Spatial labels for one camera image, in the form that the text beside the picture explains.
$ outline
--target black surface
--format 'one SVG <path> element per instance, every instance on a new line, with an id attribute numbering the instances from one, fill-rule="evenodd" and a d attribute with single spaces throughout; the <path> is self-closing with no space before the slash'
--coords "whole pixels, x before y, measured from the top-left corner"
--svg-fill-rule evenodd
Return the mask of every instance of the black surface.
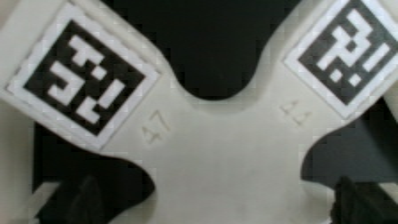
<path id="1" fill-rule="evenodd" d="M 384 100 L 308 153 L 302 178 L 334 187 L 341 176 L 356 182 L 398 182 L 398 125 Z"/>
<path id="2" fill-rule="evenodd" d="M 299 0 L 103 0 L 157 44 L 189 92 L 224 99 L 247 85 Z"/>
<path id="3" fill-rule="evenodd" d="M 77 182 L 93 176 L 103 196 L 105 220 L 135 206 L 155 191 L 155 183 L 139 166 L 79 149 L 36 126 L 34 189 L 47 181 Z"/>
<path id="4" fill-rule="evenodd" d="M 333 224 L 397 224 L 398 205 L 375 182 L 343 177 L 336 188 Z"/>
<path id="5" fill-rule="evenodd" d="M 41 224 L 107 224 L 102 190 L 93 176 L 61 183 L 38 217 Z"/>

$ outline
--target white border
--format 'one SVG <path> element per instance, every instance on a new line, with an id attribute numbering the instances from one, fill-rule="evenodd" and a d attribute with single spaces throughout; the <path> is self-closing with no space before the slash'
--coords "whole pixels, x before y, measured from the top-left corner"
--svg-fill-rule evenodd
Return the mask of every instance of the white border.
<path id="1" fill-rule="evenodd" d="M 64 116 L 64 114 L 36 97 L 36 95 L 23 89 L 23 85 L 29 81 L 36 68 L 45 59 L 48 50 L 59 39 L 71 20 L 84 27 L 86 31 L 98 38 L 100 42 L 112 49 L 114 53 L 121 56 L 128 64 L 135 67 L 135 69 L 142 72 L 146 76 L 137 90 L 119 108 L 119 111 L 98 136 L 93 135 L 93 133 L 80 127 L 77 122 Z M 79 139 L 82 139 L 84 142 L 89 143 L 96 149 L 102 149 L 103 145 L 111 140 L 111 137 L 121 127 L 123 121 L 126 120 L 128 115 L 144 98 L 144 95 L 153 87 L 158 76 L 160 74 L 157 73 L 153 66 L 142 61 L 137 53 L 132 52 L 132 50 L 125 47 L 118 37 L 111 35 L 102 25 L 96 23 L 96 21 L 91 20 L 82 9 L 71 3 L 66 3 L 57 18 L 45 32 L 43 39 L 34 46 L 31 56 L 27 58 L 27 61 L 23 62 L 22 70 L 11 80 L 7 90 L 20 98 L 20 100 L 31 105 L 34 110 L 39 112 L 39 114 L 43 115 L 43 119 L 50 119 L 52 122 L 59 124 L 57 126 L 66 129 L 68 133 Z"/>
<path id="2" fill-rule="evenodd" d="M 391 18 L 391 15 L 379 3 L 377 0 L 361 0 L 365 5 L 368 6 L 368 9 L 398 41 L 398 25 L 397 22 Z M 377 97 L 381 97 L 381 94 L 375 93 L 375 90 L 379 88 L 379 86 L 384 84 L 386 81 L 386 77 L 389 76 L 389 74 L 393 73 L 395 69 L 397 69 L 397 65 L 398 65 L 398 55 L 393 57 L 382 71 L 379 72 L 373 80 L 370 81 L 363 91 L 359 92 L 352 102 L 349 105 L 345 105 L 341 103 L 341 100 L 338 99 L 334 93 L 331 92 L 331 90 L 327 89 L 324 83 L 320 82 L 320 80 L 317 79 L 313 73 L 308 71 L 308 68 L 302 66 L 302 64 L 299 63 L 299 58 L 327 28 L 327 25 L 331 24 L 338 13 L 341 12 L 343 7 L 347 6 L 350 0 L 340 0 L 336 1 L 336 3 L 331 6 L 331 9 L 327 10 L 327 12 L 322 14 L 322 18 L 317 19 L 318 23 L 315 24 L 308 35 L 304 36 L 295 49 L 292 50 L 288 57 L 285 59 L 285 64 L 288 65 L 294 73 L 299 75 L 299 77 L 302 78 L 304 82 L 308 83 L 308 85 L 311 86 L 311 88 L 315 89 L 315 92 L 320 94 L 322 98 L 325 99 L 329 105 L 333 106 L 334 110 L 338 111 L 340 115 L 343 116 L 343 118 L 349 118 L 350 115 L 354 114 L 361 104 L 366 101 L 366 98 L 370 96 L 373 96 L 372 94 L 377 94 Z"/>

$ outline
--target black background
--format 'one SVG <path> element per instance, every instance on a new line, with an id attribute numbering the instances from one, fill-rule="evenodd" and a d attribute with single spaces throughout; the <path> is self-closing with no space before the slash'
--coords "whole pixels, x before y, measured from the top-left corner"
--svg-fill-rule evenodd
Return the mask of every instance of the black background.
<path id="1" fill-rule="evenodd" d="M 164 51 L 190 93 L 212 100 L 231 97 L 251 80 L 267 40 L 299 1 L 107 0 L 105 3 Z M 102 173 L 112 167 L 103 158 L 87 159 L 93 157 L 41 127 L 36 143 L 36 186 L 47 179 L 66 178 L 87 170 Z M 329 186 L 341 175 L 357 181 L 397 181 L 397 143 L 397 122 L 381 101 L 361 119 L 317 143 L 302 168 L 304 179 Z M 114 200 L 109 217 L 146 198 L 151 190 L 151 184 L 141 184 L 150 181 L 134 165 L 114 167 L 119 180 L 111 183 L 103 178 L 102 189 L 105 194 L 118 192 L 125 197 L 109 197 Z M 123 201 L 132 195 L 137 200 Z"/>

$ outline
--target black and white square pattern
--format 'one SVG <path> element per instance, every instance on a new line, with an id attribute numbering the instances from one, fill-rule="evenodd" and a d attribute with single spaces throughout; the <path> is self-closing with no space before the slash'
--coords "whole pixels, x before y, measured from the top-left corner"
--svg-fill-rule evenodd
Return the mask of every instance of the black and white square pattern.
<path id="1" fill-rule="evenodd" d="M 377 0 L 336 1 L 286 64 L 343 117 L 398 63 L 397 23 Z"/>
<path id="2" fill-rule="evenodd" d="M 157 77 L 155 69 L 135 52 L 68 3 L 9 91 L 98 148 L 121 126 Z"/>

